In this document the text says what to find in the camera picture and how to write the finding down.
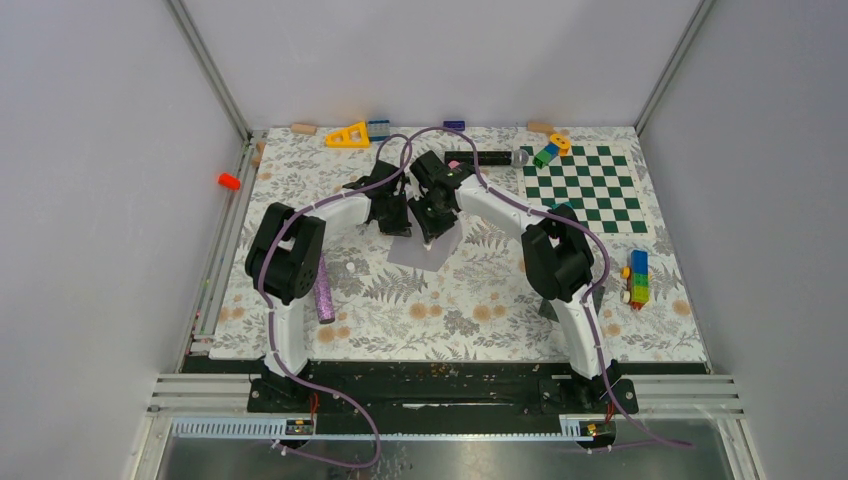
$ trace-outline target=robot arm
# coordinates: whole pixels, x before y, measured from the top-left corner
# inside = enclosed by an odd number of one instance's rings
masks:
[[[513,200],[526,204],[524,199],[506,193]],[[588,309],[591,317],[581,305],[581,299],[589,288],[592,255],[583,233],[573,228],[564,228],[539,215],[529,214],[489,194],[476,176],[462,181],[456,190],[457,205],[468,213],[478,215],[522,243],[527,279],[533,288],[554,308],[568,346],[571,368],[575,373],[591,379],[609,366],[611,356],[604,348],[607,365],[600,365],[595,341],[589,322],[601,331],[594,309]],[[555,213],[576,220],[568,207],[559,207]],[[546,230],[559,230],[560,245],[551,246]]]
[[[378,162],[371,177],[364,181],[373,183],[391,171]],[[587,380],[597,379],[607,365],[600,365],[590,323],[600,331],[594,309],[584,309],[583,295],[591,284],[591,266],[594,262],[588,243],[582,232],[561,222],[529,214],[530,206],[516,208],[488,193],[471,167],[461,165],[450,169],[432,152],[417,159],[412,173],[426,190],[423,198],[408,202],[416,220],[421,225],[425,241],[452,228],[457,220],[456,211],[465,210],[478,215],[522,243],[527,279],[530,285],[545,299],[551,301],[559,324],[563,329],[573,371]],[[363,179],[357,182],[362,185]],[[291,233],[284,241],[294,239],[291,249],[274,246],[274,255],[265,279],[265,290],[273,297],[277,313],[278,328],[276,344],[287,367],[297,374],[306,364],[307,356],[303,341],[303,297],[312,288],[317,272],[318,259],[325,232],[330,235],[353,225],[376,218],[384,233],[396,235],[408,232],[406,221],[406,197],[395,195],[396,182],[382,190],[382,197],[372,194],[355,194],[326,206],[319,207],[294,223]],[[511,196],[519,204],[523,199]],[[574,211],[559,206],[554,213],[577,220]],[[285,219],[294,209],[281,204],[269,207],[248,254],[245,269],[258,287],[259,270],[265,256],[272,249],[270,243],[282,228]],[[610,359],[605,347],[604,358]],[[283,376],[283,372],[266,357],[268,368]]]
[[[331,237],[355,225],[365,223],[371,212],[371,199],[363,194],[351,195],[318,207],[295,221],[294,245],[291,250],[277,246],[265,276],[265,290],[271,294],[277,315],[276,345],[280,358],[293,373],[299,373],[308,357],[303,338],[303,307],[305,295],[312,289],[318,271],[318,259],[324,236]],[[294,209],[280,203],[268,207],[265,217],[247,257],[247,274],[257,287],[259,270],[277,232]],[[285,376],[274,361],[268,338],[265,365],[274,373]]]

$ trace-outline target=wooden block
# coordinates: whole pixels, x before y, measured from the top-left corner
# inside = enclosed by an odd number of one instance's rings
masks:
[[[262,155],[265,154],[265,142],[256,142],[256,156],[250,160],[250,164],[253,165],[254,168],[259,168],[259,164],[262,163]]]
[[[536,133],[544,133],[545,135],[551,135],[556,133],[553,125],[549,125],[547,123],[539,123],[539,122],[527,122],[527,131],[536,132]]]
[[[304,123],[292,123],[292,133],[299,133],[301,135],[315,135],[318,131],[318,127],[315,125],[306,125]]]

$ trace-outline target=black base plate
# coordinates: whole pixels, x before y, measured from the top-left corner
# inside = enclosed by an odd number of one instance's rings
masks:
[[[300,378],[341,390],[360,402],[386,434],[560,433],[561,413],[606,412],[606,400],[586,408],[570,400],[578,388],[568,364],[321,363],[307,365]],[[309,390],[270,372],[252,382],[247,409],[255,413],[309,411]],[[544,392],[556,395],[545,398]],[[633,384],[614,386],[628,412],[636,412]],[[367,434],[359,412],[319,392],[318,433]]]

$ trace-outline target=green lego brick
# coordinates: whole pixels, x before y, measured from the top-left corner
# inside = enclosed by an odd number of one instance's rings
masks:
[[[648,276],[644,273],[634,273],[633,274],[633,285],[640,287],[648,287]]]
[[[630,290],[630,301],[636,303],[648,303],[651,299],[651,292],[648,287],[633,287]]]
[[[553,160],[553,155],[542,150],[533,157],[533,165],[536,165],[536,168],[545,168],[551,163],[551,160]]]

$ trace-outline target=orange cap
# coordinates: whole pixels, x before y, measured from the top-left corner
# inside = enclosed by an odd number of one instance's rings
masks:
[[[229,173],[222,173],[221,176],[218,177],[218,185],[229,188],[230,190],[238,190],[241,188],[241,182],[239,179]]]

